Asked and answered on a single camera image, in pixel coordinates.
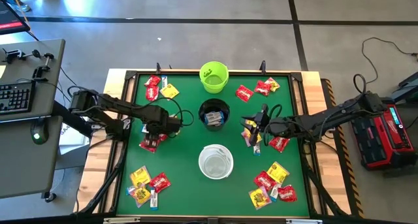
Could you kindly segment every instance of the red device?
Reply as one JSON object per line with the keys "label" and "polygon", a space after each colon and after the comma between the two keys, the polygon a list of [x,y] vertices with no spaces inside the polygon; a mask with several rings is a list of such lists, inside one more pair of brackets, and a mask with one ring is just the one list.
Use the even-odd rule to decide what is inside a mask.
{"label": "red device", "polygon": [[398,110],[392,100],[382,99],[388,110],[376,118],[351,121],[361,163],[368,170],[402,168],[415,165],[415,152]]}

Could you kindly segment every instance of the computer keyboard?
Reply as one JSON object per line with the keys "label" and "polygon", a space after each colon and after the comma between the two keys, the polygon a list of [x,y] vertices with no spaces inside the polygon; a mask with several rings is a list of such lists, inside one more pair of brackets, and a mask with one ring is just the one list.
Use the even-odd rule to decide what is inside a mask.
{"label": "computer keyboard", "polygon": [[30,112],[35,81],[0,85],[0,116]]}

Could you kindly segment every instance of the yellow candy wrapper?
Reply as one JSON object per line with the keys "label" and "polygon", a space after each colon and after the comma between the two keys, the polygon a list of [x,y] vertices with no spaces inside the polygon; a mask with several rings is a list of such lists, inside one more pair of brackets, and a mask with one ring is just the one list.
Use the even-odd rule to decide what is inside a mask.
{"label": "yellow candy wrapper", "polygon": [[151,198],[151,193],[145,188],[145,186],[135,189],[130,192],[130,195],[135,199],[138,208]]}
{"label": "yellow candy wrapper", "polygon": [[270,91],[276,91],[280,88],[280,85],[271,77],[266,80],[265,84],[270,84]]}
{"label": "yellow candy wrapper", "polygon": [[167,84],[160,92],[164,97],[169,97],[171,99],[180,93],[172,84]]}
{"label": "yellow candy wrapper", "polygon": [[274,162],[273,165],[268,169],[267,174],[273,178],[280,185],[283,184],[285,178],[290,175],[290,173],[285,170],[279,163]]}
{"label": "yellow candy wrapper", "polygon": [[251,198],[251,201],[253,202],[253,205],[256,210],[266,206],[267,204],[270,204],[272,201],[270,200],[270,197],[267,194],[267,191],[264,187],[260,187],[258,189],[255,189],[253,191],[249,192],[249,197]]}
{"label": "yellow candy wrapper", "polygon": [[[254,127],[256,127],[257,126],[257,124],[254,122],[254,121],[252,121],[252,120],[246,120],[246,124],[248,124],[248,125],[252,125],[252,126],[254,126]],[[251,133],[250,133],[250,131],[248,130],[248,129],[246,129],[246,128],[244,128],[244,135],[243,135],[245,138],[250,138],[250,136],[251,136]],[[262,138],[261,138],[261,135],[260,135],[260,133],[257,135],[257,143],[258,142],[260,142],[262,140]]]}
{"label": "yellow candy wrapper", "polygon": [[136,188],[141,187],[142,185],[145,185],[151,181],[151,176],[146,170],[145,166],[142,166],[140,169],[131,173],[130,177],[131,177],[132,184]]}

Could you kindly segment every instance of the lime green cup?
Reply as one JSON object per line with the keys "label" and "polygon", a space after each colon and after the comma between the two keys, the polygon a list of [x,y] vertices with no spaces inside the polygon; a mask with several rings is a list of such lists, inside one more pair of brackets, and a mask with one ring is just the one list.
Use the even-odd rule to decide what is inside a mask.
{"label": "lime green cup", "polygon": [[218,61],[210,61],[201,67],[199,77],[208,93],[219,93],[227,85],[228,68]]}

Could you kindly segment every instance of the black desk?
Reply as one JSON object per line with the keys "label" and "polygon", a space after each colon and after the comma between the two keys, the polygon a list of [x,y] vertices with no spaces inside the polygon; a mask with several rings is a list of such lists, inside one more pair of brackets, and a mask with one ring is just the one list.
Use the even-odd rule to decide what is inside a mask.
{"label": "black desk", "polygon": [[0,198],[43,193],[51,189],[63,118],[46,118],[49,139],[32,141],[33,120],[0,123]]}
{"label": "black desk", "polygon": [[[30,54],[32,50],[36,49],[43,56],[45,53],[54,55],[54,59],[50,60],[48,66],[51,67],[49,72],[44,74],[48,79],[48,83],[57,85],[58,76],[60,72],[61,62],[64,54],[65,40],[44,40],[34,42],[21,42],[17,44],[3,44],[0,45],[0,60],[5,59],[5,53],[2,51],[21,50],[25,54]],[[0,63],[0,65],[7,65],[3,76],[0,78],[0,84],[14,83],[20,78],[32,79],[33,71],[41,65],[45,65],[46,58],[42,59],[35,57],[28,57],[25,61],[17,58],[12,64]],[[54,106],[56,88],[50,84],[37,83],[35,87],[35,98],[33,99],[32,109],[30,112],[21,114],[10,114],[0,116],[0,121],[18,120],[22,118],[37,118],[39,116],[52,115]]]}

